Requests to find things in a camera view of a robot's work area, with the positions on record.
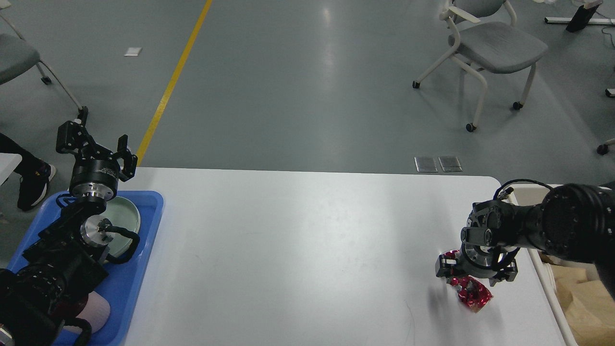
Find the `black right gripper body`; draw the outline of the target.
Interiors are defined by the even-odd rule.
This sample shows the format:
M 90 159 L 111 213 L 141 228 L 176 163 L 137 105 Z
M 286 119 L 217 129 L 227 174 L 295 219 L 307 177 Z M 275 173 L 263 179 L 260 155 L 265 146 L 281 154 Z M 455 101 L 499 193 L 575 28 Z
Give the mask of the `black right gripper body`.
M 495 247 L 462 245 L 458 259 L 459 266 L 465 274 L 475 278 L 489 279 L 499 270 L 496 268 L 498 263 L 509 254 L 507 248 L 500 250 L 501 252 L 496 254 Z

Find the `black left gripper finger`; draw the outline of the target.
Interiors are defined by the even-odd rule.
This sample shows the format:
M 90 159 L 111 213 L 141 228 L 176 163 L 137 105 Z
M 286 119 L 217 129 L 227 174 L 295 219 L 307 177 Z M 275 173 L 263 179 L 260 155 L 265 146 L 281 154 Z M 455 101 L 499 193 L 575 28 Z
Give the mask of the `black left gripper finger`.
M 138 163 L 138 156 L 134 155 L 129 149 L 129 136 L 122 135 L 117 140 L 117 149 L 111 155 L 111 160 L 114 161 L 117 166 L 121 166 L 117 174 L 119 180 L 127 182 L 132 179 L 136 173 L 136 167 Z
M 56 152 L 70 154 L 75 159 L 87 160 L 94 158 L 97 147 L 94 138 L 86 130 L 88 108 L 79 110 L 77 118 L 59 125 L 56 138 Z

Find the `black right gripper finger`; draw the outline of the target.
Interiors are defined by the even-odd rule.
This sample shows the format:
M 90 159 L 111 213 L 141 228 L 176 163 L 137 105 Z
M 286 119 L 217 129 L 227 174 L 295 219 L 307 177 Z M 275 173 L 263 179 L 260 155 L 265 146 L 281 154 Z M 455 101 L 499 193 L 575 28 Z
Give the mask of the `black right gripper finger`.
M 503 269 L 500 269 L 489 278 L 490 287 L 495 287 L 496 284 L 502 281 L 514 281 L 517 277 L 518 267 L 516 259 L 513 259 L 510 264 Z
M 458 254 L 440 254 L 435 264 L 435 276 L 437 278 L 464 277 L 464 270 L 458 263 Z

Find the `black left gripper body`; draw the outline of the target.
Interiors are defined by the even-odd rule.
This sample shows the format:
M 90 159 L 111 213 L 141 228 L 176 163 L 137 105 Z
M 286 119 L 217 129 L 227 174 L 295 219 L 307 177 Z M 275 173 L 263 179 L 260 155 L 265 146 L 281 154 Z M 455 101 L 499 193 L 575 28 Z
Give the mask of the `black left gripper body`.
M 69 184 L 72 197 L 94 196 L 105 201 L 117 196 L 120 165 L 115 160 L 77 159 Z

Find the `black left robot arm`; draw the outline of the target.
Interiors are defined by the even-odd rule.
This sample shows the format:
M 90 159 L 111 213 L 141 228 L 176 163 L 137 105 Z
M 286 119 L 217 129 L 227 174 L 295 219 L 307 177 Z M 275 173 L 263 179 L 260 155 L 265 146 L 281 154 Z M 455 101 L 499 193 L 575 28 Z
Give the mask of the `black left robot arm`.
M 104 263 L 128 262 L 140 244 L 136 232 L 102 216 L 119 181 L 134 177 L 138 158 L 127 135 L 117 140 L 116 151 L 97 144 L 86 130 L 86 116 L 80 111 L 58 130 L 56 151 L 75 159 L 64 194 L 70 201 L 24 250 L 27 265 L 16 273 L 1 270 L 3 346 L 50 346 L 66 325 L 81 329 L 74 344 L 85 346 L 93 328 L 78 317 L 77 309 L 108 276 Z

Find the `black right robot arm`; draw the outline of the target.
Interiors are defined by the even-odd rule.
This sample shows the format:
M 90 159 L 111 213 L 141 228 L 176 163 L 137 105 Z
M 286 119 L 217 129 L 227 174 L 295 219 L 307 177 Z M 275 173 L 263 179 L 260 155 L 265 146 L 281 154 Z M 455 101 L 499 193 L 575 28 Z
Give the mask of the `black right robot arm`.
M 437 277 L 473 276 L 491 285 L 513 281 L 521 249 L 535 249 L 565 261 L 590 263 L 610 296 L 614 295 L 614 184 L 549 187 L 539 204 L 505 201 L 510 180 L 492 199 L 474 202 L 460 232 L 459 250 L 440 254 Z

